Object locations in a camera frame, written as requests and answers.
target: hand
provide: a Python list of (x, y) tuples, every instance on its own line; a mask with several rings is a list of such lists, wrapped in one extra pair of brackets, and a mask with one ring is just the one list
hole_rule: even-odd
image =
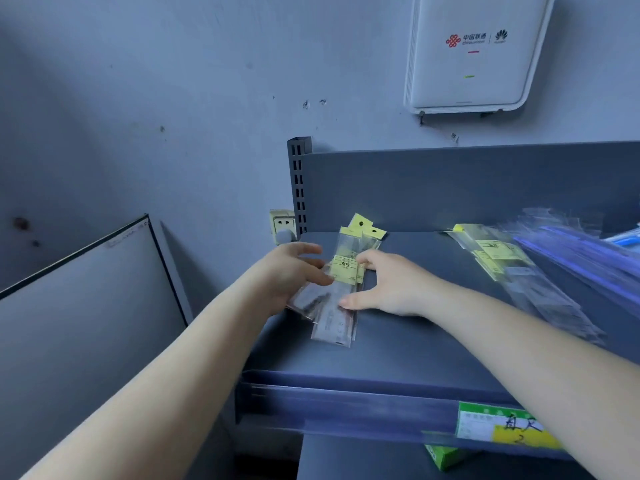
[(409, 259), (379, 250), (368, 250), (357, 261), (378, 275), (374, 288), (345, 296), (340, 306), (348, 310), (378, 308), (395, 315), (425, 316), (424, 296), (434, 285), (445, 283)]
[(251, 266), (238, 280), (245, 283), (268, 309), (269, 315), (284, 310), (287, 302), (306, 282), (330, 285), (333, 278), (322, 272), (324, 261), (300, 254), (320, 254), (322, 246), (308, 242), (281, 244)]

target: wall socket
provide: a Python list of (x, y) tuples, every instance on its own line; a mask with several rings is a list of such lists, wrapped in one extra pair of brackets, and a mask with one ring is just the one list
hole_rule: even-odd
[(289, 229), (293, 235), (298, 238), (298, 233), (296, 232), (296, 214), (293, 210), (270, 210), (269, 220), (271, 221), (271, 234), (276, 245), (276, 234), (283, 229)]

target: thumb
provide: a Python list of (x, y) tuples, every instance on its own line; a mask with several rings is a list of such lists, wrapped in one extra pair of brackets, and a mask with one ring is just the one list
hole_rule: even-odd
[(375, 288), (367, 291), (351, 293), (343, 297), (338, 305), (346, 308), (347, 310), (364, 310), (365, 308), (377, 308), (378, 294), (376, 293)]

